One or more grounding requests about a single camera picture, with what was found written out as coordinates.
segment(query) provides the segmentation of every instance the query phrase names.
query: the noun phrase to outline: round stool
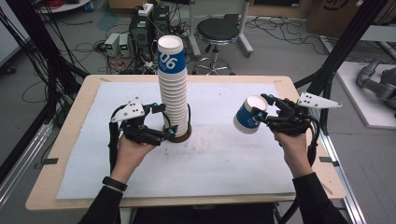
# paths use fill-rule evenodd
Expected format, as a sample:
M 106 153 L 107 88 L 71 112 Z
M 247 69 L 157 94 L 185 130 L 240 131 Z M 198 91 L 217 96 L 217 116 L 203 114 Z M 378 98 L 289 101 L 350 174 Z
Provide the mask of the round stool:
M 207 19 L 198 23 L 197 35 L 200 39 L 209 44 L 206 52 L 210 51 L 214 45 L 211 58 L 201 59 L 193 68 L 192 73 L 209 75 L 220 75 L 220 71 L 226 71 L 226 75 L 234 75 L 230 65 L 219 58 L 220 45 L 227 45 L 235 42 L 238 38 L 239 30 L 235 24 L 231 24 L 224 19 Z

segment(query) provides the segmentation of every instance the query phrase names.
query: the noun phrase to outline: person's left hand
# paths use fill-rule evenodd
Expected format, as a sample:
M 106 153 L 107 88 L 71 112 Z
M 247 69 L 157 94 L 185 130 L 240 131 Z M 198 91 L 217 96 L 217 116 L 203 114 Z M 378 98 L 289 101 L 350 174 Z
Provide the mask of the person's left hand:
M 116 166 L 111 178 L 126 184 L 145 156 L 154 149 L 153 145 L 140 145 L 127 139 L 124 135 L 119 140 L 119 152 Z

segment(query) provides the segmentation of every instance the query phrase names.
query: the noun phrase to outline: blue label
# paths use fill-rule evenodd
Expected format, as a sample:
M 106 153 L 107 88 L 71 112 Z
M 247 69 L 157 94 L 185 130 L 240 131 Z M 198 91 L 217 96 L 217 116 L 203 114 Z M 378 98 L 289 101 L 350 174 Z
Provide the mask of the blue label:
M 255 120 L 251 116 L 250 112 L 245 108 L 245 104 L 243 104 L 236 113 L 236 119 L 238 119 L 242 126 L 249 129 L 256 129 L 260 125 L 260 122 Z
M 183 71 L 186 67 L 184 51 L 178 54 L 164 54 L 158 51 L 158 68 L 166 74 L 175 74 Z

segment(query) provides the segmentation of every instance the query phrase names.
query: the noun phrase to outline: black wristband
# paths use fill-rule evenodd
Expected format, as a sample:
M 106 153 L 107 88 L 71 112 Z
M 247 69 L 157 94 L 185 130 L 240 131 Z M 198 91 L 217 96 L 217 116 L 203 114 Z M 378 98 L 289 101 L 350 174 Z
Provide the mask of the black wristband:
M 112 178 L 110 178 L 110 177 L 108 177 L 108 176 L 106 176 L 106 177 L 103 179 L 102 183 L 103 183 L 104 185 L 108 185 L 108 186 L 113 187 L 113 188 L 115 188 L 115 189 L 119 189 L 120 191 L 125 191 L 126 188 L 128 188 L 128 185 L 123 184 L 123 183 L 121 183 L 120 181 L 117 181 L 117 180 L 115 180 L 115 179 L 112 179 Z

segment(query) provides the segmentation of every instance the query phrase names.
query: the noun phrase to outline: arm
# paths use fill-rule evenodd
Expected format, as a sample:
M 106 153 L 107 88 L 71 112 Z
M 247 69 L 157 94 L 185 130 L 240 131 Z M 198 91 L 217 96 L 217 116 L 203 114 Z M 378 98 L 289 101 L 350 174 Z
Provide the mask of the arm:
M 304 224 L 347 223 L 334 207 L 313 172 L 306 156 L 306 135 L 289 136 L 274 132 L 285 153 L 285 162 L 293 175 L 296 197 Z
M 119 154 L 110 178 L 126 184 L 145 156 L 154 149 L 152 145 L 139 145 L 122 136 Z M 79 224 L 112 224 L 119 211 L 122 191 L 103 186 Z

